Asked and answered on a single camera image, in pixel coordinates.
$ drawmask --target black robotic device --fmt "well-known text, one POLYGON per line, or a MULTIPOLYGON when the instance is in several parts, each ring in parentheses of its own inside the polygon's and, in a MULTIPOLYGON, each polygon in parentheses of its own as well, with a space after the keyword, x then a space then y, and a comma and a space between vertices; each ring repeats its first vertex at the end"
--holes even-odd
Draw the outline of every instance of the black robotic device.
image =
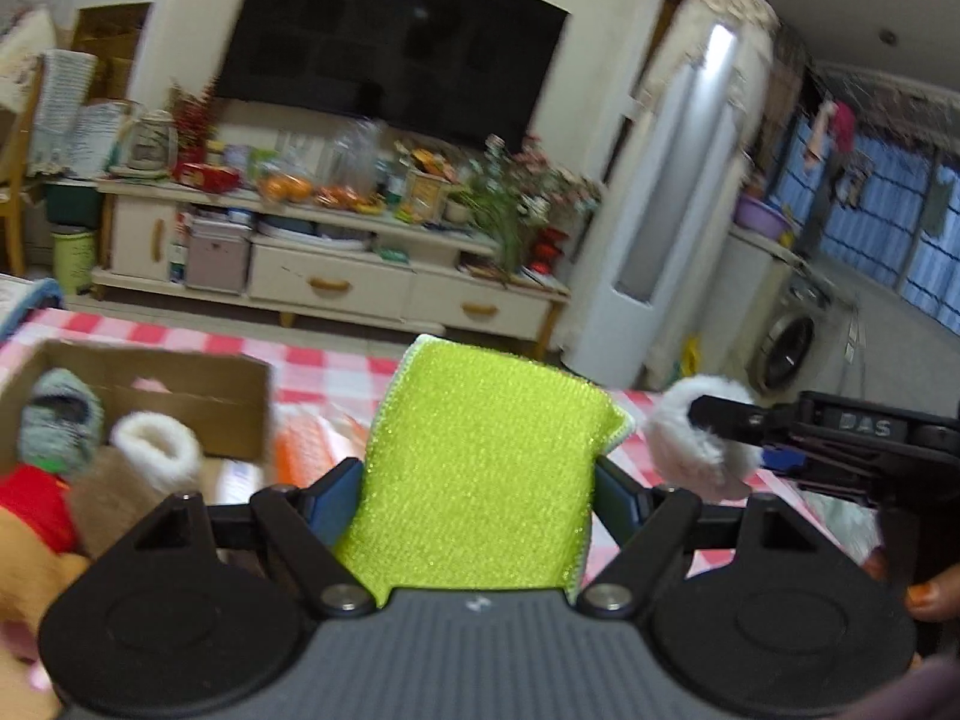
MULTIPOLYGON (((787 475, 879 504, 919 571, 960 560, 920 538, 960 519, 956 422, 809 394, 774 410, 703 398, 690 415, 808 453, 787 475)), ((917 647, 901 599, 778 498, 706 505, 606 458, 593 507, 621 551, 574 605, 555 589, 397 589, 378 610, 328 549, 360 467, 242 506, 168 498, 43 621, 62 717, 816 718, 904 673, 917 647), (256 553, 265 576, 218 547, 256 553), (685 578, 694 551, 731 547, 732 563, 685 578)))

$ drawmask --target washing machine door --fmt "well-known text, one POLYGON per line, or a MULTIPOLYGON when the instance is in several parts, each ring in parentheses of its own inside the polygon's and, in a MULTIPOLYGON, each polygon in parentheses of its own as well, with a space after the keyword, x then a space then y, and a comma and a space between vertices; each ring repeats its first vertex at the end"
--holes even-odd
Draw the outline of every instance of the washing machine door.
POLYGON ((778 314, 750 364, 751 386, 764 395, 789 389, 813 348, 816 334, 817 322, 810 312, 778 314))

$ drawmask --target television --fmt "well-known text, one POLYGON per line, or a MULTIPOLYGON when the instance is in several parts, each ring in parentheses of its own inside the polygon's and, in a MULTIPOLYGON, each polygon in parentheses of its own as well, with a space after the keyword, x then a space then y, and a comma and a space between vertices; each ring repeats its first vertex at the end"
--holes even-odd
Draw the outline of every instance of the television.
POLYGON ((565 19, 541 0, 244 0, 216 94, 515 151, 565 19))

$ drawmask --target washing machine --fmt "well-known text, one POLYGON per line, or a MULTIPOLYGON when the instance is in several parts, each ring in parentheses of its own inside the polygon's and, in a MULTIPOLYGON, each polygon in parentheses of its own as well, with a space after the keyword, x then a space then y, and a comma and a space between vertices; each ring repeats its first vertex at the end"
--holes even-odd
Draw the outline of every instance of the washing machine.
POLYGON ((700 370, 769 405, 818 389, 850 310, 829 279, 764 237, 731 228, 698 326, 700 370))

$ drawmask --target ceiling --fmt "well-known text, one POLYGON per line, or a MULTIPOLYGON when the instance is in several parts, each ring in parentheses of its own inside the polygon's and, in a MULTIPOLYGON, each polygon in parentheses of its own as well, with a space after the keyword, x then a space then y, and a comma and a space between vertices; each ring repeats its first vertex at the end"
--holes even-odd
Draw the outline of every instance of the ceiling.
POLYGON ((960 0, 770 0, 820 64, 904 76, 960 92, 960 0), (898 45, 880 41, 896 33, 898 45))

